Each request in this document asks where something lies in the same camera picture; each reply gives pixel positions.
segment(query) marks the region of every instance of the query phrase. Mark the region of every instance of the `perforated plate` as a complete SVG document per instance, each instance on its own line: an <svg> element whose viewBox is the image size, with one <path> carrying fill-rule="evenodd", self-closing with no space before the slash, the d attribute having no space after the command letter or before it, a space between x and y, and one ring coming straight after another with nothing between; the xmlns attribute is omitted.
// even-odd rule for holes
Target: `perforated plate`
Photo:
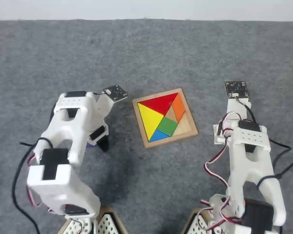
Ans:
<svg viewBox="0 0 293 234"><path fill-rule="evenodd" d="M212 231L204 231L203 229L200 228L200 225L203 228L207 228L207 223L205 222L203 217L200 215L198 219L197 219L197 216L194 218L187 234L211 234ZM214 232L216 234L221 234L221 228L220 227L214 228Z"/></svg>
<svg viewBox="0 0 293 234"><path fill-rule="evenodd" d="M98 234L119 234L110 214L103 215L99 223Z"/></svg>
<svg viewBox="0 0 293 234"><path fill-rule="evenodd" d="M234 144L249 144L264 147L270 151L269 138L266 133L251 131L242 128L235 128L233 131Z"/></svg>
<svg viewBox="0 0 293 234"><path fill-rule="evenodd" d="M91 231L91 222L89 218L75 218L72 219L69 225L64 230L63 234L88 234Z"/></svg>

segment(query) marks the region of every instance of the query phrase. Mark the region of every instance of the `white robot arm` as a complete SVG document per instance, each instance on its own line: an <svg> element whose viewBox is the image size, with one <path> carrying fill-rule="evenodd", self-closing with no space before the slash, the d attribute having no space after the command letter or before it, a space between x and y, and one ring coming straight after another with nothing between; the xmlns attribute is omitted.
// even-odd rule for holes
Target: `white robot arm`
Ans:
<svg viewBox="0 0 293 234"><path fill-rule="evenodd" d="M66 218L96 218L100 200L78 177L87 145L107 150L108 125L105 117L114 103L127 97L118 85L104 89L96 101L92 92L61 94L54 115L39 140L34 154L37 165L30 166L27 185L54 213ZM71 147L59 148L65 141Z"/></svg>
<svg viewBox="0 0 293 234"><path fill-rule="evenodd" d="M210 214L204 230L206 233L221 230L223 234L275 234L277 232L272 227L285 223L286 210L279 181L276 178L261 180L274 175L267 129L247 120L246 108L251 108L251 103L245 82L226 82L226 88L227 114L213 126L214 143L225 146L204 168L219 178L227 190L226 195L216 194L209 202L203 202L209 206L204 210ZM226 146L230 152L228 182L207 167L222 155ZM246 181L258 185L266 202L244 198L243 185Z"/></svg>

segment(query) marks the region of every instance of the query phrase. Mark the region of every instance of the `puzzle piece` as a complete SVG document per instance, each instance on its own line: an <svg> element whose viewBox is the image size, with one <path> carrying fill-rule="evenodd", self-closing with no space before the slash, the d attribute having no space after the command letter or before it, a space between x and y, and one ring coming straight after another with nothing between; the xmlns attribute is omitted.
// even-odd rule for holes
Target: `puzzle piece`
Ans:
<svg viewBox="0 0 293 234"><path fill-rule="evenodd" d="M158 125L157 130L171 137L177 125L178 124L176 122L170 120L169 118L164 117L161 123Z"/></svg>
<svg viewBox="0 0 293 234"><path fill-rule="evenodd" d="M166 117L166 118L169 118L170 120L172 120L172 121L174 121L174 122L177 122L176 115L175 115L175 112L174 112L174 109L173 109L172 106L171 106L170 109L167 111L165 117Z"/></svg>
<svg viewBox="0 0 293 234"><path fill-rule="evenodd" d="M170 106L174 102L176 96L177 96L177 93L169 94L169 95L152 98L145 101L140 101L139 103L154 111L157 111L158 113L161 113L162 115L166 115Z"/></svg>
<svg viewBox="0 0 293 234"><path fill-rule="evenodd" d="M151 137L151 140L149 142L153 142L156 140L161 140L161 139L165 139L169 137L168 135L166 135L165 133L162 133L161 131L155 130L153 136Z"/></svg>
<svg viewBox="0 0 293 234"><path fill-rule="evenodd" d="M150 140L164 116L140 103L138 103L138 108L146 130L147 139Z"/></svg>
<svg viewBox="0 0 293 234"><path fill-rule="evenodd" d="M172 103L172 107L174 109L177 122L179 122L184 112L186 111L179 94L176 96L174 102Z"/></svg>

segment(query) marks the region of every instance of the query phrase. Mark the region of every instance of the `black wire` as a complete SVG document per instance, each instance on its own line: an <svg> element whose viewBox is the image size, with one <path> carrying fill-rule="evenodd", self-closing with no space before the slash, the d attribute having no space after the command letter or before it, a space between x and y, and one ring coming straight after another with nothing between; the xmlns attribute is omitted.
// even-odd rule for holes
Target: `black wire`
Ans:
<svg viewBox="0 0 293 234"><path fill-rule="evenodd" d="M24 146L28 146L28 147L30 147L30 146L33 146L33 144L28 144L28 143L25 143L25 142L20 142L20 145L24 145Z"/></svg>
<svg viewBox="0 0 293 234"><path fill-rule="evenodd" d="M94 93L94 92L92 92L94 95L102 95L102 94L106 94L106 91L103 91L103 93L101 93L101 94L98 94L98 93Z"/></svg>
<svg viewBox="0 0 293 234"><path fill-rule="evenodd" d="M275 159L274 159L273 162L272 162L272 168L273 168L274 171L275 171L275 167L276 167L276 165L277 165L278 160L279 160L284 154L286 154L287 152L291 151L291 149L292 149L291 147L288 148L288 149L285 149L284 151L282 151L281 153L279 153L279 154L275 157Z"/></svg>
<svg viewBox="0 0 293 234"><path fill-rule="evenodd" d="M259 186L261 185L261 183L265 180L265 179L270 179L270 178L276 178L276 179L281 179L282 176L288 172L291 168L293 167L293 162L287 166L282 172L278 173L278 174L275 174L275 175L267 175L267 176L264 176L262 177L259 182L257 183L257 188L259 189Z"/></svg>
<svg viewBox="0 0 293 234"><path fill-rule="evenodd" d="M255 119L255 115L253 114L253 112L251 111L251 109L250 109L246 104L242 103L242 102L239 100L238 97L235 97L235 100L236 100L237 102L239 102L241 105L244 105L244 106L245 106L245 108L247 109L247 111L248 111L249 114L251 115L251 117L252 117L252 119L253 119L253 122L254 122L254 123L257 123L257 122L256 122L256 119Z"/></svg>
<svg viewBox="0 0 293 234"><path fill-rule="evenodd" d="M35 220L34 220L34 219L33 219L33 218L32 218L32 217L31 217L31 216L30 216L25 210L23 210L23 209L19 206L19 204L18 204L18 202L17 202L17 200L16 200L15 189L16 189L16 183L17 183L18 178L19 178L19 176L20 176L21 168L22 168L24 162L26 161L27 157L29 156L29 154L30 154L30 153L32 152L32 150L36 147L36 145L37 145L37 143L38 143L39 140L45 140L45 141L47 141L47 142L49 143L50 147L53 148L53 145L52 145L52 143L51 143L51 141L50 141L49 139L47 139L47 138L45 138L45 137L40 137L40 138L38 138L38 140L36 141L36 143L35 143L35 144L32 144L32 145L29 147L29 149L27 150L27 152L25 153L25 155L24 155L23 158L21 159L21 161L20 161L20 163L19 163L19 165L18 165L18 167L17 167L17 169L16 169L16 172L15 172L15 175L14 175L14 178L13 178L13 182L12 182L12 201L13 201L13 204L14 204L14 206L16 207L16 209L19 210L19 212L21 212L26 218L28 218L28 219L33 223L33 225L35 226L35 229L36 229L37 234L40 234L40 231L39 231L38 225L37 225L37 223L35 222Z"/></svg>

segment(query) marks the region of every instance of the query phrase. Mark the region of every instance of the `orange triangle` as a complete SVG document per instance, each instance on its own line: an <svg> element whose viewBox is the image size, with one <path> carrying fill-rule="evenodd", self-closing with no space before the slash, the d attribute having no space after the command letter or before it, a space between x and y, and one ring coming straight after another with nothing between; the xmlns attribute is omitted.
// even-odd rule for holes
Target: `orange triangle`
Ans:
<svg viewBox="0 0 293 234"><path fill-rule="evenodd" d="M139 103L158 113L161 113L162 115L166 115L177 94L178 93L156 97L149 100L140 101Z"/></svg>

